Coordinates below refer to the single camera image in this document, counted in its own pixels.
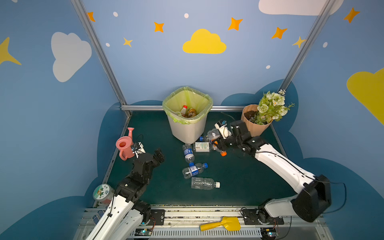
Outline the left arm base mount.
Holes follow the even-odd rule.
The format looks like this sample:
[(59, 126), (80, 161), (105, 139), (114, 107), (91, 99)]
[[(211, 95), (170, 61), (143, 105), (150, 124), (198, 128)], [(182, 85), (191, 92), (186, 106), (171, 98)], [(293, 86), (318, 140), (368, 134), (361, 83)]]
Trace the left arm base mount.
[(165, 221), (165, 210), (154, 209), (146, 211), (143, 215), (142, 226), (163, 226)]

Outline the clear bottle white cap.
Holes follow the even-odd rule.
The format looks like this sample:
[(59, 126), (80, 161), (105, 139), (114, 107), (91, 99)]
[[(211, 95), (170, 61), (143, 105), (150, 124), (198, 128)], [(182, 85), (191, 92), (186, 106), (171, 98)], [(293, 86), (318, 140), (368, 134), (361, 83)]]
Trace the clear bottle white cap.
[(220, 182), (216, 182), (211, 178), (192, 177), (191, 188), (198, 190), (213, 190), (221, 187)]

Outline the clear bottle green white label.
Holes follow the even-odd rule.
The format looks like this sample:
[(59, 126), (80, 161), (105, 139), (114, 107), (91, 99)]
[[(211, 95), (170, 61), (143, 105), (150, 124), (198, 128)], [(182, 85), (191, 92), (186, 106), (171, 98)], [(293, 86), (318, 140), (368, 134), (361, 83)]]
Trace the clear bottle green white label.
[(210, 151), (215, 151), (217, 147), (213, 145), (212, 142), (195, 142), (194, 150), (197, 153), (209, 153)]

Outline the small bottle blue label back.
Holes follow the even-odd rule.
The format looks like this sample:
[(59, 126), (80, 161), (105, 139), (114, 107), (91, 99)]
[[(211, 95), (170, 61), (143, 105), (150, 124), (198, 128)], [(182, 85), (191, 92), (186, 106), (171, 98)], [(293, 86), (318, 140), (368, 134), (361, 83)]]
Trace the small bottle blue label back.
[(208, 136), (200, 136), (200, 142), (210, 142), (210, 138)]

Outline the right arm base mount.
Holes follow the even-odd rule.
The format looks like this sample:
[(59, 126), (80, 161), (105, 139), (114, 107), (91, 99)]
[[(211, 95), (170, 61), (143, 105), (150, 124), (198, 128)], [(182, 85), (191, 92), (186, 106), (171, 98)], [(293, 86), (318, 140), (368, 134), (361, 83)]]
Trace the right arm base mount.
[(282, 217), (272, 218), (264, 210), (241, 208), (245, 225), (283, 225)]

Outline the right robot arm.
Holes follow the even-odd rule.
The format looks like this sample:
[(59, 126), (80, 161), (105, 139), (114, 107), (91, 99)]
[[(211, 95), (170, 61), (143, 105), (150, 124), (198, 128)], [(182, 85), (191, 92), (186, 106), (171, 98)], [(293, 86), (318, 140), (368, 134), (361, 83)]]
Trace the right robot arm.
[(283, 180), (296, 195), (282, 199), (267, 200), (258, 206), (257, 218), (262, 225), (282, 216), (297, 216), (312, 223), (332, 204), (331, 183), (323, 175), (315, 176), (299, 167), (261, 137), (253, 137), (246, 124), (234, 121), (228, 124), (221, 120), (215, 123), (208, 134), (214, 146), (221, 152), (228, 148), (238, 148), (265, 164)]

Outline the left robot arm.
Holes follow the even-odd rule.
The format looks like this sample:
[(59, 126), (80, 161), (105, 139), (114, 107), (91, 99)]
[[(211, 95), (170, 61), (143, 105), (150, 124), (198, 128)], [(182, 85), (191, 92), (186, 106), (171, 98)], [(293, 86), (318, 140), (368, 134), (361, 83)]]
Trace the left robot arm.
[(165, 161), (161, 149), (154, 154), (139, 152), (129, 175), (119, 182), (104, 215), (88, 240), (125, 240), (151, 216), (151, 205), (140, 200), (151, 181), (153, 170)]

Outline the clear bottle orange label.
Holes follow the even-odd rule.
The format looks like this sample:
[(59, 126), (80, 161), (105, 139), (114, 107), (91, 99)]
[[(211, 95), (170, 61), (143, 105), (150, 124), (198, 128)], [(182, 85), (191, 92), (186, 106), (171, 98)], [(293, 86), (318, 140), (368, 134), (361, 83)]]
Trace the clear bottle orange label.
[(222, 157), (225, 157), (227, 155), (227, 146), (225, 145), (225, 140), (220, 131), (218, 129), (212, 129), (208, 131), (207, 136), (212, 144), (212, 149), (219, 152)]

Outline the white bottle red label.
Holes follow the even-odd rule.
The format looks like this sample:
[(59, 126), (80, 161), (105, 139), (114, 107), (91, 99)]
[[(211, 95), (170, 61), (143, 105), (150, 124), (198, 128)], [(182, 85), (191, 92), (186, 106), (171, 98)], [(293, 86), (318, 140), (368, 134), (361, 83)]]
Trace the white bottle red label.
[(185, 118), (188, 115), (188, 107), (186, 105), (184, 105), (180, 112), (181, 112), (182, 117)]

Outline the brown coffee bottle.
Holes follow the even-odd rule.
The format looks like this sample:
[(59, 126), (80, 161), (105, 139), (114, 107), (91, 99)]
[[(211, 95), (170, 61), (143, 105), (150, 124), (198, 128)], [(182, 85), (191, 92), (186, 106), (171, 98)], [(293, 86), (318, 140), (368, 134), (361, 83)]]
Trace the brown coffee bottle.
[(194, 108), (190, 108), (188, 111), (188, 118), (194, 118), (197, 115), (197, 111)]

